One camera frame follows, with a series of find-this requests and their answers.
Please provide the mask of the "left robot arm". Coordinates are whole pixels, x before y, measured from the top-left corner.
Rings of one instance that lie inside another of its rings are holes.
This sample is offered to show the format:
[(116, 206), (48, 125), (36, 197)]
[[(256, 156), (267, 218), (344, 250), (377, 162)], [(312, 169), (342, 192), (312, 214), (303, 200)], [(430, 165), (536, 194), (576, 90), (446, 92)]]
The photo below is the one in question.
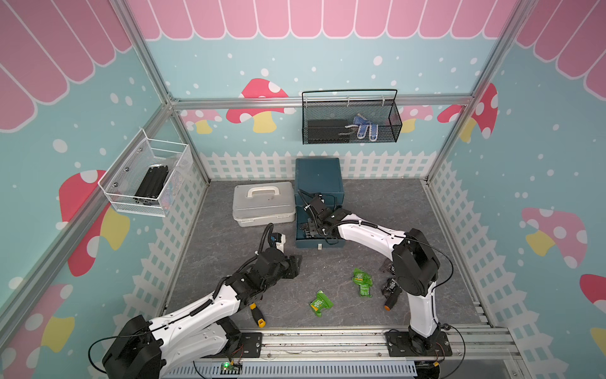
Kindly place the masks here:
[(112, 336), (101, 371), (109, 378), (161, 378), (186, 363), (232, 356), (241, 332), (231, 316), (258, 302), (270, 287), (300, 272), (302, 257), (268, 247), (205, 297), (150, 321), (137, 315)]

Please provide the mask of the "teal drawer cabinet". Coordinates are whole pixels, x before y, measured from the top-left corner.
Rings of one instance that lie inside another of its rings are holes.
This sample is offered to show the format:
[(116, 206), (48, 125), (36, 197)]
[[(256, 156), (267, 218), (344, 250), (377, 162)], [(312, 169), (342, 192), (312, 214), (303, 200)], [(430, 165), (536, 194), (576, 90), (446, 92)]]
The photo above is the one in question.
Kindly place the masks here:
[(342, 248), (343, 240), (326, 236), (324, 219), (342, 206), (345, 197), (340, 160), (305, 157), (295, 161), (295, 246), (300, 249)]

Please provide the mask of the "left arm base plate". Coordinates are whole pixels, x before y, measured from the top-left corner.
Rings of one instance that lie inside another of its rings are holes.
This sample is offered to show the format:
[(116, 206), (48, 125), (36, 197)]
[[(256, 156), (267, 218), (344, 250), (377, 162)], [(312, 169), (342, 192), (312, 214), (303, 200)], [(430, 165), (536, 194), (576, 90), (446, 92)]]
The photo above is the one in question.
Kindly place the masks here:
[(227, 344), (220, 351), (214, 355), (202, 355), (200, 358), (259, 358), (262, 339), (262, 333), (240, 333), (228, 336)]

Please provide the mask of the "black cookie pack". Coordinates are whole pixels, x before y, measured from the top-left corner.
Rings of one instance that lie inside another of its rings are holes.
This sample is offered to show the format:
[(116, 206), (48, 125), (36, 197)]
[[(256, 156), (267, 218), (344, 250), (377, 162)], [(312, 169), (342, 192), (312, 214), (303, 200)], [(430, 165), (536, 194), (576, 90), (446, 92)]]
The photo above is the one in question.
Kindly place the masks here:
[(395, 292), (395, 290), (397, 288), (398, 288), (398, 284), (395, 281), (395, 279), (393, 277), (388, 278), (385, 285), (381, 289), (381, 293), (382, 293), (383, 297), (389, 298)]
[(383, 264), (380, 266), (380, 271), (382, 273), (387, 273), (387, 274), (389, 274), (391, 276), (394, 276), (395, 275), (395, 268), (394, 268), (393, 262), (390, 261), (390, 260), (388, 260), (388, 259), (386, 259), (383, 262)]

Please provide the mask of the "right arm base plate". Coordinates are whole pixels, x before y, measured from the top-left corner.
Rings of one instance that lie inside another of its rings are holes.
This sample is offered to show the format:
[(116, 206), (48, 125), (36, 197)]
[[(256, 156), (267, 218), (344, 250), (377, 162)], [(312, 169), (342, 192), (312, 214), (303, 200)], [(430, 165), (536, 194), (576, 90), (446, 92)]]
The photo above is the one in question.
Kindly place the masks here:
[(453, 355), (448, 335), (444, 331), (437, 331), (428, 339), (409, 331), (390, 329), (384, 333), (388, 354), (396, 357), (429, 357), (446, 358)]

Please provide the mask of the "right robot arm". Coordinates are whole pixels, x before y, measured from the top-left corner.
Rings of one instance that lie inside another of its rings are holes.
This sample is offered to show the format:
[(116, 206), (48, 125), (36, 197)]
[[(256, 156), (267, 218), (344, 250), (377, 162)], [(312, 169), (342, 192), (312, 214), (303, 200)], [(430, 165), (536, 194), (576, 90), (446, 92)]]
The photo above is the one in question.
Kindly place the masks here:
[(313, 236), (327, 242), (355, 242), (391, 261), (396, 287), (407, 293), (411, 347), (417, 354), (427, 354), (440, 335), (435, 299), (440, 261), (425, 235), (414, 228), (403, 232), (383, 227), (341, 206), (326, 205), (320, 193), (301, 190), (299, 196), (311, 220)]

